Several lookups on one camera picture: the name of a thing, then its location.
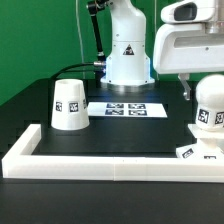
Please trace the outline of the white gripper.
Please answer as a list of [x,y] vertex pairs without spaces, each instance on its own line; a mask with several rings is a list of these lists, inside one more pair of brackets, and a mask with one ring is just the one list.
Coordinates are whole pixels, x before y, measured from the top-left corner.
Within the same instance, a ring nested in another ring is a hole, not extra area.
[[180,73],[189,100],[189,73],[224,71],[224,34],[208,34],[200,23],[164,24],[155,37],[153,67],[159,74]]

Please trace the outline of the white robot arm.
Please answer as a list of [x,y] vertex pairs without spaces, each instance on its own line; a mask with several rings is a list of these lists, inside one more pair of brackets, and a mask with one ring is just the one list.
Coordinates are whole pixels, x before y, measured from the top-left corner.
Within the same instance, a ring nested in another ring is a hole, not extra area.
[[151,72],[178,74],[224,71],[224,0],[181,0],[161,11],[152,57],[145,53],[146,17],[130,0],[109,0],[112,51],[104,88],[138,92],[154,84]]

